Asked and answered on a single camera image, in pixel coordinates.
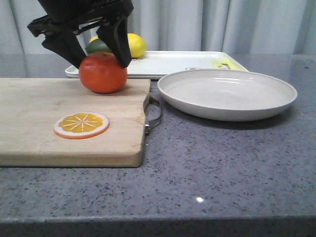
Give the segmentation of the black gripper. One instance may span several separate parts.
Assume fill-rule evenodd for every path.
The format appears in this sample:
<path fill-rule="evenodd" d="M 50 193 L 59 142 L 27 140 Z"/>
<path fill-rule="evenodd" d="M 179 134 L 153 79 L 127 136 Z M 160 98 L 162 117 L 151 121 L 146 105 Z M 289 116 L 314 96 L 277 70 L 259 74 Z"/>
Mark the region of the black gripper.
<path fill-rule="evenodd" d="M 132 56 L 127 36 L 127 18 L 134 6 L 130 0 L 40 0 L 45 16 L 33 20 L 27 28 L 38 37 L 45 36 L 42 46 L 77 69 L 86 57 L 76 35 L 99 27 L 96 31 L 123 68 Z"/>

